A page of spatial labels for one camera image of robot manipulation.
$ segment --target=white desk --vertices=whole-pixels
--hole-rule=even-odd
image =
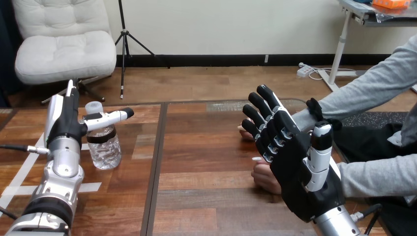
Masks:
[[[330,75],[328,75],[327,72],[325,72],[324,70],[318,71],[323,81],[332,91],[336,91],[339,89],[339,87],[334,82],[337,76],[357,77],[365,73],[365,71],[338,71],[343,50],[345,48],[349,24],[352,20],[366,27],[417,27],[417,18],[412,18],[406,21],[393,20],[378,23],[375,17],[375,12],[372,7],[363,3],[355,2],[353,0],[339,0],[339,2],[343,7],[342,12],[345,13],[346,18],[342,34],[339,38],[339,44],[337,45],[333,66],[331,67]],[[413,90],[417,92],[417,85],[413,86]]]

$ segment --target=black pants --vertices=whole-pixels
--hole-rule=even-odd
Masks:
[[[343,127],[334,132],[334,141],[349,162],[417,153],[417,143],[398,147],[387,141],[401,127],[401,124],[387,124],[382,129]],[[393,236],[417,236],[417,207],[408,207],[402,198],[395,197],[371,198],[369,201],[383,205],[380,217]]]

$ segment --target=person's arm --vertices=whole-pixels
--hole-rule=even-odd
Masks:
[[[345,197],[417,194],[417,154],[337,165]]]
[[[380,106],[417,84],[417,35],[385,61],[319,101],[324,118],[344,119]],[[301,130],[316,122],[308,110],[293,115]]]

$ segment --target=desk leg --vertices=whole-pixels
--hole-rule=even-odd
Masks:
[[[327,75],[327,73],[324,71],[324,73],[320,73],[323,80],[332,91],[339,89],[339,87],[334,83],[334,80],[336,79],[336,74],[339,69],[340,60],[342,59],[343,50],[345,49],[346,37],[348,35],[349,23],[351,18],[352,12],[346,11],[345,25],[343,26],[342,35],[339,38],[339,44],[337,45],[336,55],[334,56],[330,76]]]

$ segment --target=bottle label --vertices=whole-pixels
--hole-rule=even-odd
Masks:
[[[91,144],[103,144],[103,143],[109,141],[110,139],[114,138],[115,136],[116,136],[116,129],[113,129],[110,133],[108,133],[104,136],[100,136],[100,137],[87,136],[87,142],[89,142]]]

